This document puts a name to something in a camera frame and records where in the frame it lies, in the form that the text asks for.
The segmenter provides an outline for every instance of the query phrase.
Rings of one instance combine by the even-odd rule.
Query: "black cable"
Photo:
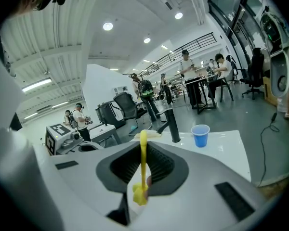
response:
[[[263,170],[263,174],[262,174],[262,177],[261,177],[261,180],[260,180],[260,182],[259,182],[258,187],[261,185],[261,183],[262,183],[262,181],[263,181],[263,179],[264,179],[264,176],[265,176],[265,174],[266,174],[266,162],[265,162],[265,161],[266,161],[266,154],[265,154],[265,149],[264,149],[264,144],[263,144],[263,137],[262,137],[262,135],[263,135],[264,131],[266,131],[268,128],[269,128],[271,131],[273,131],[273,132],[279,132],[279,131],[280,131],[276,126],[272,125],[272,123],[273,123],[273,122],[275,121],[275,119],[276,119],[276,116],[277,116],[277,112],[275,112],[275,113],[273,114],[273,116],[272,116],[272,118],[271,118],[271,123],[270,123],[270,125],[268,125],[267,127],[265,127],[265,128],[262,130],[261,134],[260,134],[260,142],[261,142],[262,150],[263,150],[263,165],[264,165],[264,170]]]

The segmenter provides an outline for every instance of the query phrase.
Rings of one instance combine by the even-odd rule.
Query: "railing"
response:
[[[211,45],[216,43],[216,39],[213,35],[213,33],[208,33],[202,37],[199,37],[193,41],[190,41],[189,43],[175,49],[172,53],[169,53],[162,57],[161,59],[157,60],[154,64],[150,65],[148,68],[146,68],[144,71],[140,73],[143,77],[146,77],[155,71],[166,67],[168,64],[172,62],[179,62],[179,59],[182,58],[182,51],[188,50],[188,52],[191,54],[194,51],[197,51],[205,46]]]

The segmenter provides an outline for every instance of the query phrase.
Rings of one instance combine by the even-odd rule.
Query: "white wall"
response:
[[[115,87],[126,86],[129,93],[137,99],[131,83],[132,79],[125,75],[97,64],[89,64],[86,80],[81,85],[92,121],[99,122],[95,109],[97,105],[113,100],[115,95],[112,89]]]
[[[65,111],[70,110],[72,112],[76,103],[81,103],[82,106],[84,106],[83,113],[85,116],[88,116],[89,112],[86,102],[78,101],[75,103],[70,103],[69,105],[62,108],[58,108],[49,115],[45,115],[38,119],[24,123],[23,128],[18,132],[22,133],[30,142],[34,144],[42,144],[45,142],[46,127],[58,123],[63,123]]]

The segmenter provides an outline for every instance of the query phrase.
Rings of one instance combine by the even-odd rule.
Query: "black slot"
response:
[[[61,169],[64,169],[64,168],[67,168],[67,167],[72,167],[72,166],[75,166],[75,165],[78,165],[79,163],[76,162],[76,161],[69,161],[69,162],[66,162],[66,163],[61,163],[61,164],[56,164],[55,166],[57,167],[58,170],[61,170]]]
[[[245,219],[255,211],[228,182],[217,184],[215,188],[238,221]]]

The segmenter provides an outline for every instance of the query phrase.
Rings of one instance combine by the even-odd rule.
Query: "white t-shirt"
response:
[[[210,67],[211,69],[215,69],[214,63],[209,63],[209,67]]]
[[[131,85],[133,86],[134,92],[136,93],[138,91],[138,82],[134,81],[131,83]]]
[[[85,118],[85,116],[83,115],[83,113],[81,113],[81,112],[78,111],[78,110],[74,110],[74,111],[73,111],[73,118],[74,118],[75,121],[78,123],[78,124],[77,124],[77,130],[83,130],[83,129],[85,129],[88,125],[86,125],[85,122],[78,122],[78,118],[79,118],[79,117]]]
[[[67,123],[68,125],[66,125],[66,126],[70,127],[69,120],[68,120],[68,118],[66,116],[64,116],[63,123],[64,123],[64,125],[66,125],[65,123]]]
[[[232,80],[232,66],[228,60],[225,60],[222,64],[219,64],[220,67],[227,68],[226,71],[221,71],[222,74],[220,78],[226,78],[227,81]]]
[[[180,65],[179,65],[179,71],[183,71],[183,70],[186,70],[188,67],[190,67],[193,63],[193,61],[188,58],[187,61],[185,60],[182,60],[180,62]],[[193,79],[195,78],[197,75],[196,73],[191,69],[191,70],[188,70],[187,72],[184,73],[184,79],[185,80],[189,80],[189,79]]]

